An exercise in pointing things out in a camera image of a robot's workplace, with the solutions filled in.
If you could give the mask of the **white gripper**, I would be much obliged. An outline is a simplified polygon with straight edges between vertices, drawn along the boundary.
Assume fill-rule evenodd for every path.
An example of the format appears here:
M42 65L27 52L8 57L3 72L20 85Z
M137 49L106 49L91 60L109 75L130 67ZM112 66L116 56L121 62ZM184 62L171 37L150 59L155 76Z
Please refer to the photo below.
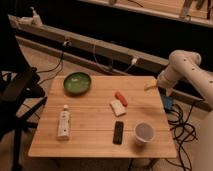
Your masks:
M154 89L156 87L161 87L161 88L170 88L170 82L163 76L163 75L159 75L156 79L153 79L151 81L149 81L148 83L146 83L144 85L144 90L148 91L150 89Z

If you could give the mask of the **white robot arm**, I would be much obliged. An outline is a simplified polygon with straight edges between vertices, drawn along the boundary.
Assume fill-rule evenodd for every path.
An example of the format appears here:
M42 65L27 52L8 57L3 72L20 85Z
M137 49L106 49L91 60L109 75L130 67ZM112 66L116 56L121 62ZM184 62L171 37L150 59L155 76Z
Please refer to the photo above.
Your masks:
M201 69L199 53L175 50L169 55L168 66L156 79L148 82L144 90L155 87L173 88L186 78L211 107L200 130L200 141L194 158L193 171L213 171L213 74Z

